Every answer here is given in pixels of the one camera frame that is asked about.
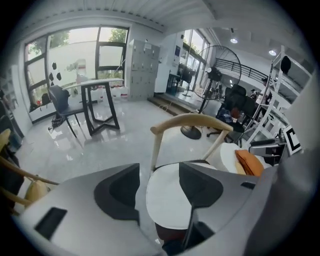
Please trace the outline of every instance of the stair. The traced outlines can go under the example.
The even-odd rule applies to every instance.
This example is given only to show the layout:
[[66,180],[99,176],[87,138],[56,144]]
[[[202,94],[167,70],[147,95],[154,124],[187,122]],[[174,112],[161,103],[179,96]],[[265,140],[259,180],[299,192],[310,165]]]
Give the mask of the stair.
[[190,113],[195,110],[178,101],[176,97],[168,96],[165,93],[155,93],[154,97],[150,97],[147,100],[173,116]]

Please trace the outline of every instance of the railing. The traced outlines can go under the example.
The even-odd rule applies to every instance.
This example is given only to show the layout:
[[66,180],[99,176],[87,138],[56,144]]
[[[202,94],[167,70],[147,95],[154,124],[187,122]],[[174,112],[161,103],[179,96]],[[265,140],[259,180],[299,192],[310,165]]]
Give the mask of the railing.
[[241,75],[245,75],[245,76],[252,78],[260,83],[263,83],[262,79],[268,78],[267,75],[259,72],[258,70],[255,70],[255,69],[248,67],[246,65],[235,63],[233,61],[226,60],[226,59],[217,58],[215,61],[215,66],[217,68],[223,68],[226,70],[240,73]]

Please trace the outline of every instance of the ceiling light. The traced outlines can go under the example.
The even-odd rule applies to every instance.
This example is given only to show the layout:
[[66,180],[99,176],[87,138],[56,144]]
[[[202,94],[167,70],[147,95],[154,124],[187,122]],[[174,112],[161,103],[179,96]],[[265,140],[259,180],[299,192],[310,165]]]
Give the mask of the ceiling light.
[[272,55],[272,56],[276,56],[277,55],[277,53],[274,50],[270,50],[269,54]]

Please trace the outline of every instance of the high table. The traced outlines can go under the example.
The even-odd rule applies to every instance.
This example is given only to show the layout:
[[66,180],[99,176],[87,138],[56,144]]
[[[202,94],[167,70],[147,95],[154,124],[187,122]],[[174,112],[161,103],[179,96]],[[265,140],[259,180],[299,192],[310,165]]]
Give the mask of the high table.
[[[89,131],[90,136],[95,134],[102,127],[109,127],[109,128],[118,129],[118,130],[120,129],[117,115],[116,115],[116,111],[115,111],[114,102],[112,100],[112,95],[110,92],[110,86],[109,86],[110,82],[119,82],[119,81],[124,81],[124,80],[121,78],[107,78],[107,79],[89,80],[89,81],[73,84],[73,85],[70,85],[68,87],[63,88],[63,90],[68,90],[68,89],[72,89],[75,87],[81,87],[81,96],[82,96],[84,117],[85,117],[86,125],[88,127],[88,131]],[[95,117],[94,109],[92,106],[92,99],[91,99],[91,87],[93,87],[93,86],[104,86],[105,87],[106,96],[108,98],[108,102],[109,102],[109,106],[110,106],[110,110],[111,110],[111,114],[112,114],[112,116],[108,117],[106,120],[100,120]],[[87,103],[86,89],[87,89],[87,93],[88,93],[88,103]],[[99,125],[96,128],[93,126],[93,124],[91,123],[91,120],[89,118],[88,107],[91,112],[92,120],[94,122],[101,123],[101,125]],[[114,124],[109,124],[108,122],[110,122],[112,119],[114,121]]]

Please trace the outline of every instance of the orange pillow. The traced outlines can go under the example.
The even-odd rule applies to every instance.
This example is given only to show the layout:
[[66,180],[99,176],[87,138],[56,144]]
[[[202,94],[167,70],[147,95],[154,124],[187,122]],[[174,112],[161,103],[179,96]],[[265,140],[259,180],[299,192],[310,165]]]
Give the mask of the orange pillow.
[[255,155],[249,153],[246,149],[235,150],[234,152],[247,175],[261,175],[265,168]]

